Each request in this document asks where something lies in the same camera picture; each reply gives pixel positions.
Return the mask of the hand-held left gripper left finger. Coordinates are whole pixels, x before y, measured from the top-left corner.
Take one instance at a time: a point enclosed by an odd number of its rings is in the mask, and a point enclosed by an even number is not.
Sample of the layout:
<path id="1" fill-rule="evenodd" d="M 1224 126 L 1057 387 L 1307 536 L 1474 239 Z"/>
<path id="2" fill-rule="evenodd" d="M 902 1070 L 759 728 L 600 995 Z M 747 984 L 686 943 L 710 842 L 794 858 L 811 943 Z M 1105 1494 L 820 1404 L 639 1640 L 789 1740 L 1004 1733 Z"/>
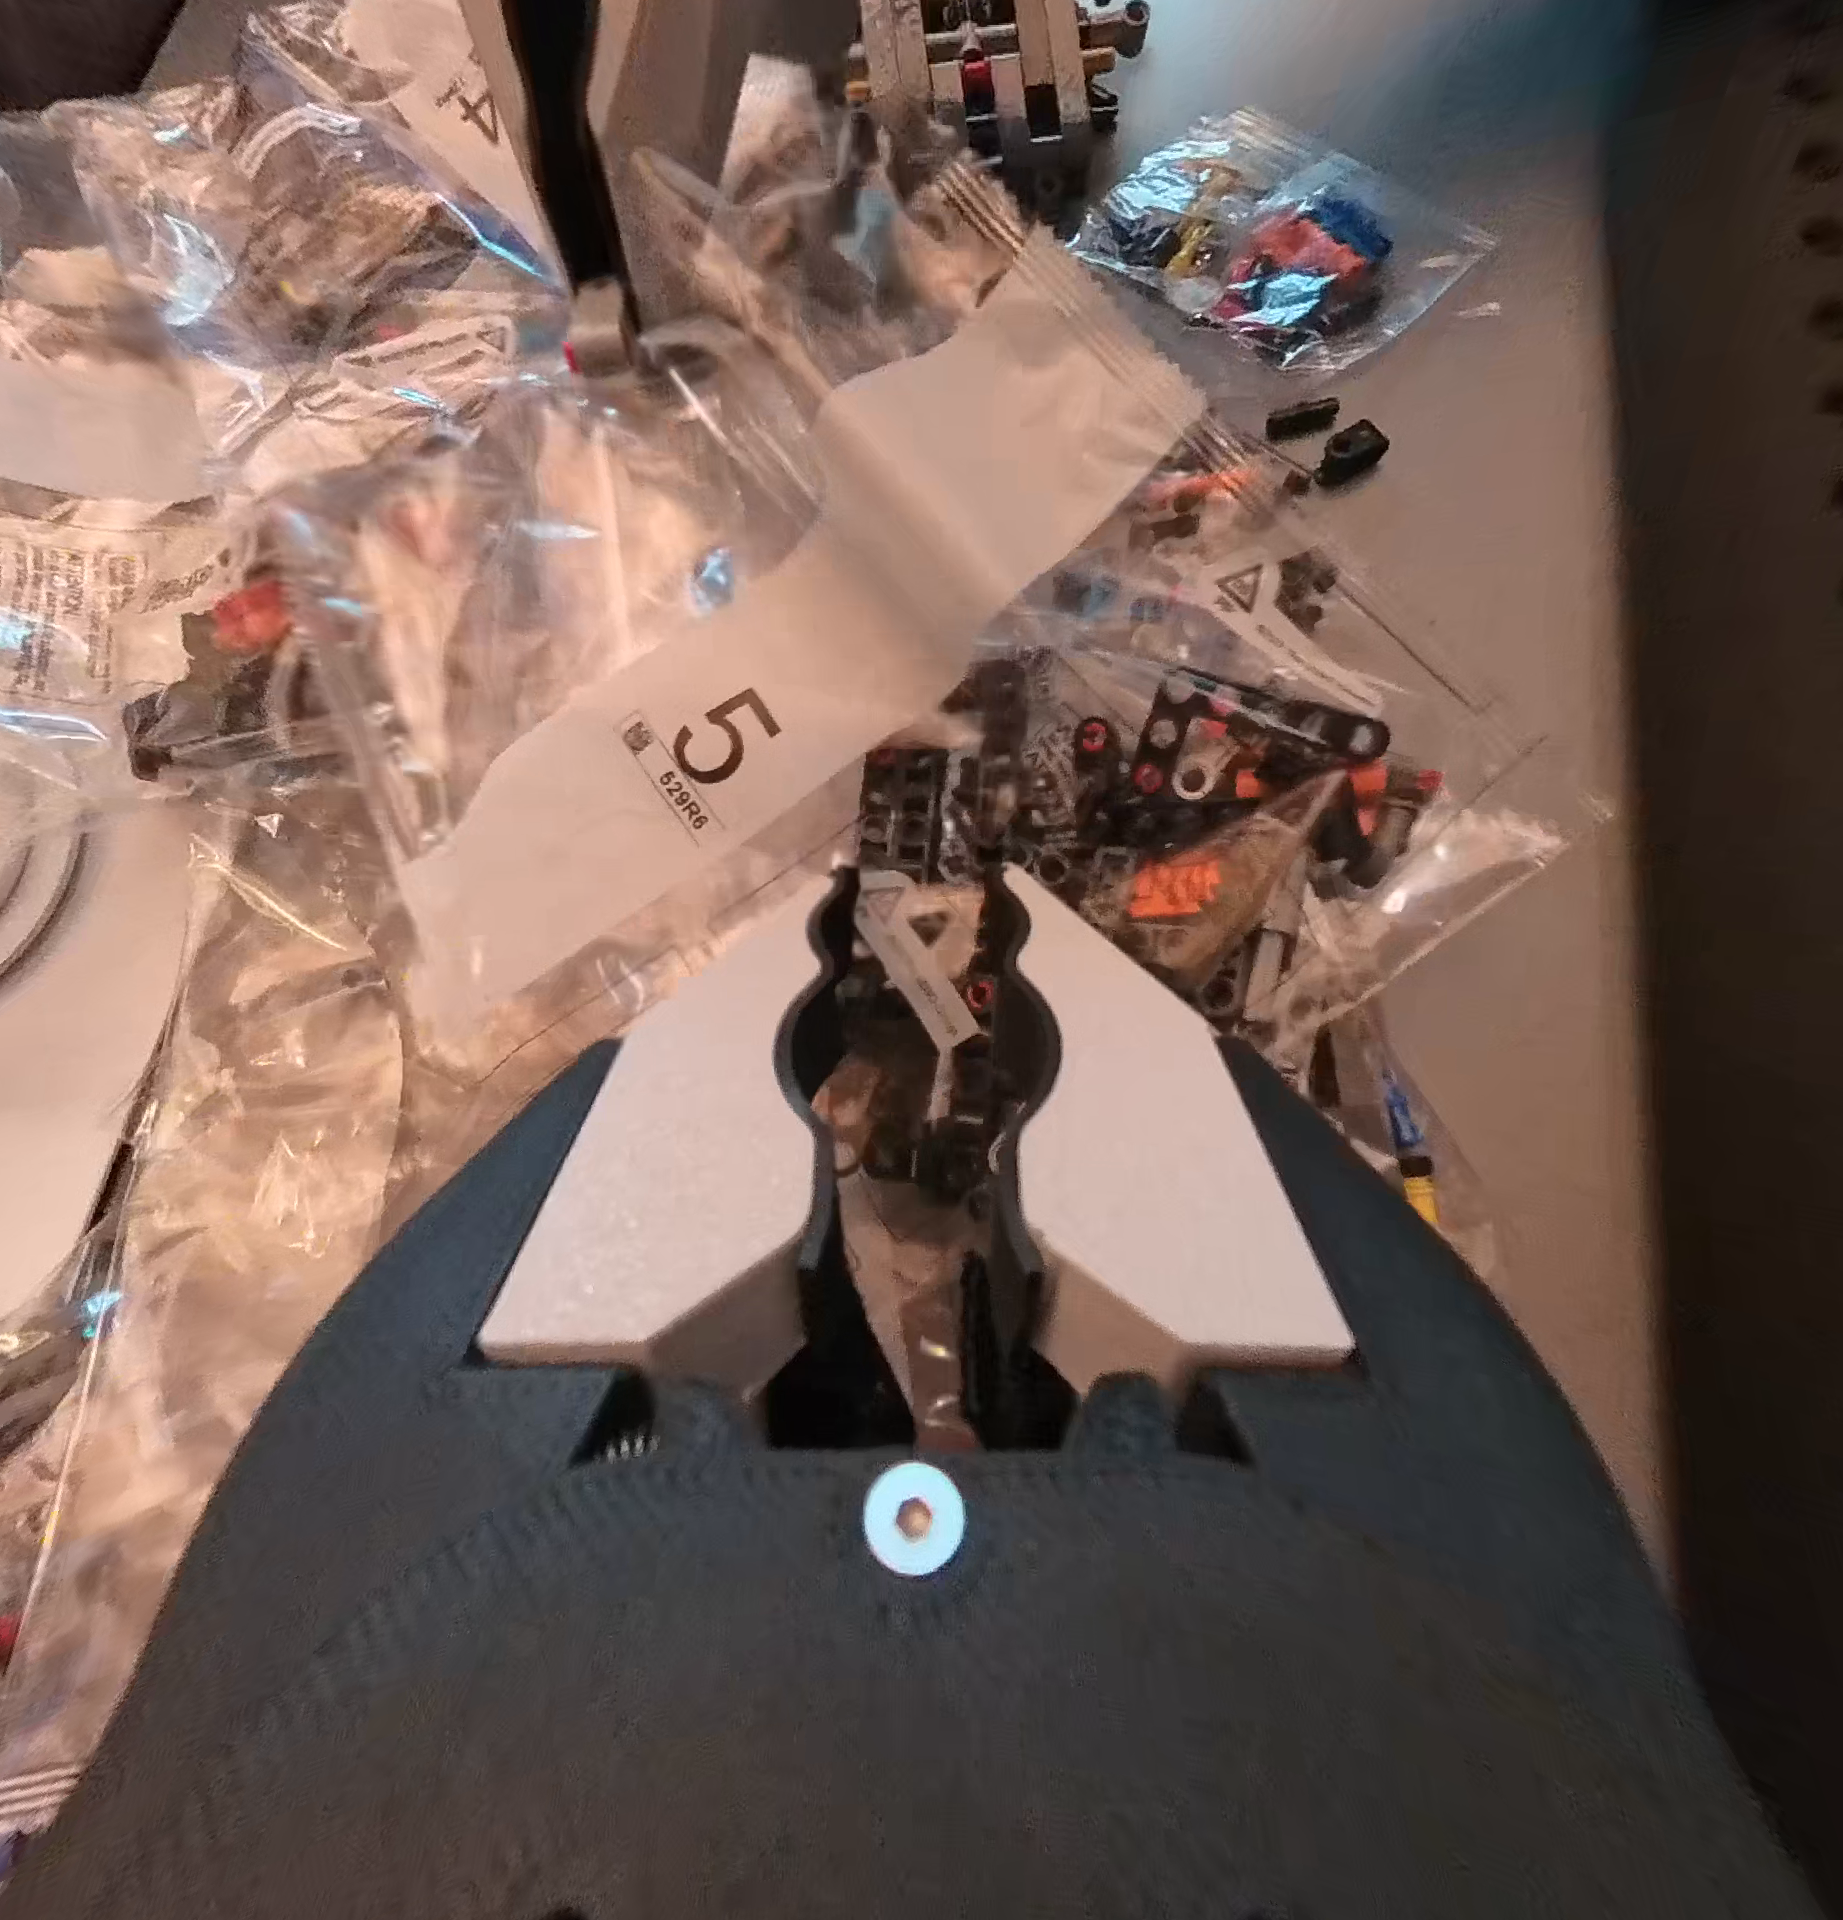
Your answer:
<path id="1" fill-rule="evenodd" d="M 836 1219 L 845 872 L 624 1039 L 479 1331 L 494 1362 L 779 1373 Z"/>

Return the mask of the black perforated board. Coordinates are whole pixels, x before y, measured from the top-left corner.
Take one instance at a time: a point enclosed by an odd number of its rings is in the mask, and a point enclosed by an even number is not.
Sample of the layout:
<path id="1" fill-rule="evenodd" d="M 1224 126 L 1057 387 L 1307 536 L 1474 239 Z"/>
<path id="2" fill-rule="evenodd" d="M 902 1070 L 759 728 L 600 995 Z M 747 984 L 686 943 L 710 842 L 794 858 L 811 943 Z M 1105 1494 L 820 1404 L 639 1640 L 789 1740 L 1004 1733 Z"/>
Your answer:
<path id="1" fill-rule="evenodd" d="M 1843 5 L 1644 5 L 1609 137 L 1680 1597 L 1843 1827 Z"/>

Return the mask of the grey lego chassis assembly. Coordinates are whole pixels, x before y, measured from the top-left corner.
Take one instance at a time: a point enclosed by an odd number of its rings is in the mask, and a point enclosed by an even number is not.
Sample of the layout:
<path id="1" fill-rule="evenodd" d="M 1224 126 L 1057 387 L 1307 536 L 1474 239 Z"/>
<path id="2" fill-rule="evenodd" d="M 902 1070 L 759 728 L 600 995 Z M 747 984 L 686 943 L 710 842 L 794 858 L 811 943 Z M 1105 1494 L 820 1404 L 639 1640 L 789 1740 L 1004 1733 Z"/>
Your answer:
<path id="1" fill-rule="evenodd" d="M 1111 81 L 1149 23 L 1148 2 L 861 2 L 848 99 L 885 127 L 956 135 L 1051 213 L 1079 196 L 1118 131 Z"/>

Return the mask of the empty clear plastic bag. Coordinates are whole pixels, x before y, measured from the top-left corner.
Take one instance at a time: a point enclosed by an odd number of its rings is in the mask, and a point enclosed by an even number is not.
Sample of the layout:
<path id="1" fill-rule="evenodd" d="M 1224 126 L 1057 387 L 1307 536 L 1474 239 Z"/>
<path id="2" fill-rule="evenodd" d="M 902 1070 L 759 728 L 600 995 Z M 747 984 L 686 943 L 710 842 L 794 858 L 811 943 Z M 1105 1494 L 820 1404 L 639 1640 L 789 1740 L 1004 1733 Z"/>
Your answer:
<path id="1" fill-rule="evenodd" d="M 0 1465 L 0 1889 L 114 1716 L 232 1454 L 379 1240 L 407 1019 L 355 851 L 192 844 L 184 976 Z"/>

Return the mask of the scattered loose lego pieces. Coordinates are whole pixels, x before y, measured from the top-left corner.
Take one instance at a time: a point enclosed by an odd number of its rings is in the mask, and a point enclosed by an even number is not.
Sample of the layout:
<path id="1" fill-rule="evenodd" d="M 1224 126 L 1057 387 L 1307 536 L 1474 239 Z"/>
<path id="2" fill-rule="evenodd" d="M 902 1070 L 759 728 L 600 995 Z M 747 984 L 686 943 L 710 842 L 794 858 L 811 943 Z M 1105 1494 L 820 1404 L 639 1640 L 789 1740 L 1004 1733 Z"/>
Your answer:
<path id="1" fill-rule="evenodd" d="M 1372 475 L 1388 436 L 1372 419 L 1340 417 L 1340 398 L 1313 395 L 1269 412 L 1265 439 L 1278 448 L 1290 493 L 1336 493 Z"/>

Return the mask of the small zip bag colourful parts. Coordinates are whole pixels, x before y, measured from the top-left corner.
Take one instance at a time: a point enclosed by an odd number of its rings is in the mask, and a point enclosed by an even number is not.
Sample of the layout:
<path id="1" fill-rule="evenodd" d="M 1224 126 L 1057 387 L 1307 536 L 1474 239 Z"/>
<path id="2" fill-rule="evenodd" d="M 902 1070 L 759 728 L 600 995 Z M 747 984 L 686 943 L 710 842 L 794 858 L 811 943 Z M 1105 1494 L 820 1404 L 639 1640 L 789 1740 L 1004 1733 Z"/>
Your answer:
<path id="1" fill-rule="evenodd" d="M 1423 321 L 1497 242 L 1253 107 L 1203 115 L 1079 219 L 1068 244 L 1190 330 L 1274 370 L 1347 370 Z"/>

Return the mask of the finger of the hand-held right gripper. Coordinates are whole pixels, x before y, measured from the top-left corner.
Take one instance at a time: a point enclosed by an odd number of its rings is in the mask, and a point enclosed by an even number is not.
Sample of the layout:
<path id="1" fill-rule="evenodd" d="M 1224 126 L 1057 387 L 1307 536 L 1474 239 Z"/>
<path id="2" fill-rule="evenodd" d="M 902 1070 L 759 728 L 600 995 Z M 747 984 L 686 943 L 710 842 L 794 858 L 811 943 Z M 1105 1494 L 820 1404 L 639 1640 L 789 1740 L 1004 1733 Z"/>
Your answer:
<path id="1" fill-rule="evenodd" d="M 622 303 L 639 328 L 681 297 L 668 268 L 653 160 L 698 180 L 719 177 L 750 57 L 762 46 L 759 2 L 599 2 L 594 146 L 621 251 Z"/>
<path id="2" fill-rule="evenodd" d="M 563 352 L 577 374 L 630 363 L 639 334 L 639 303 L 595 107 L 602 52 L 602 5 L 522 5 L 531 185 L 571 295 Z"/>

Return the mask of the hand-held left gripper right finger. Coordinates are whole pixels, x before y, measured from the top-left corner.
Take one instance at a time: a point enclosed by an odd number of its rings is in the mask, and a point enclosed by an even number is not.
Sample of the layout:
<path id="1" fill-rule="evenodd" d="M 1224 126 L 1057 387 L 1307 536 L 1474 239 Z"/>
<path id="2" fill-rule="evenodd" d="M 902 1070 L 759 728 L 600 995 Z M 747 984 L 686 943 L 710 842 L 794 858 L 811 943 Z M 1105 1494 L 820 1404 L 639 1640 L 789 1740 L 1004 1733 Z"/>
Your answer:
<path id="1" fill-rule="evenodd" d="M 1013 960 L 1052 1078 L 1013 1144 L 1058 1375 L 1334 1368 L 1334 1290 L 1208 1024 L 1022 868 Z"/>

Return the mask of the clear bag grey blue parts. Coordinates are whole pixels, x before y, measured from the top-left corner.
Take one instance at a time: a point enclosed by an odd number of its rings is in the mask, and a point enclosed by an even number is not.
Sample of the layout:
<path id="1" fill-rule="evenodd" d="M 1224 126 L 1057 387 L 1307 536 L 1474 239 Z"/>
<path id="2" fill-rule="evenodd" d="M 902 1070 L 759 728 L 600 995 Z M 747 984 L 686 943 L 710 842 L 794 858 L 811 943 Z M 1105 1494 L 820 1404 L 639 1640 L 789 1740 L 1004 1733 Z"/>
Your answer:
<path id="1" fill-rule="evenodd" d="M 460 5 L 278 5 L 235 55 L 242 285 L 335 354 L 464 326 L 558 370 L 571 285 Z"/>

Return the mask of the clear bag red black parts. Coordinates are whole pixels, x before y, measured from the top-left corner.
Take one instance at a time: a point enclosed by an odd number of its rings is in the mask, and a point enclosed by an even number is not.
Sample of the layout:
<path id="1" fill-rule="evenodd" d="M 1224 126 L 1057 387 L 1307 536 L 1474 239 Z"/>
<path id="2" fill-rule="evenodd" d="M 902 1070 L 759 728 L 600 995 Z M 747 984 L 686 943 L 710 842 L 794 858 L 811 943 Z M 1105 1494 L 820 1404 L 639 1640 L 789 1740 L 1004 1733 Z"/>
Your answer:
<path id="1" fill-rule="evenodd" d="M 368 482 L 351 465 L 138 503 L 0 477 L 0 780 L 66 822 L 319 742 L 292 514 L 353 508 Z"/>

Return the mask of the numbered clear plastic bag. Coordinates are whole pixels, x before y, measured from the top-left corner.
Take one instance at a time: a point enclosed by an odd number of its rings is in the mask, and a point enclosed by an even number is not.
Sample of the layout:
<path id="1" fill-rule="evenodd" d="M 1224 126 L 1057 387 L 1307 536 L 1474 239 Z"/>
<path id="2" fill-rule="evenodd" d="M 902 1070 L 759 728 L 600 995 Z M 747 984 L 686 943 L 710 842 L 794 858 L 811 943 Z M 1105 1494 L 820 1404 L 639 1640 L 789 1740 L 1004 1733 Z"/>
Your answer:
<path id="1" fill-rule="evenodd" d="M 822 339 L 787 270 L 700 260 L 764 374 L 805 374 L 814 512 L 749 564 L 632 447 L 530 385 L 423 536 L 454 587 L 426 748 L 448 798 L 397 861 L 434 1043 L 579 965 L 651 997 L 742 899 L 858 822 L 867 868 L 1029 870 L 1220 1025 L 1296 1047 L 1549 868 L 1606 809 L 1307 541 L 1088 268 L 968 168 L 998 251 L 926 350 Z"/>

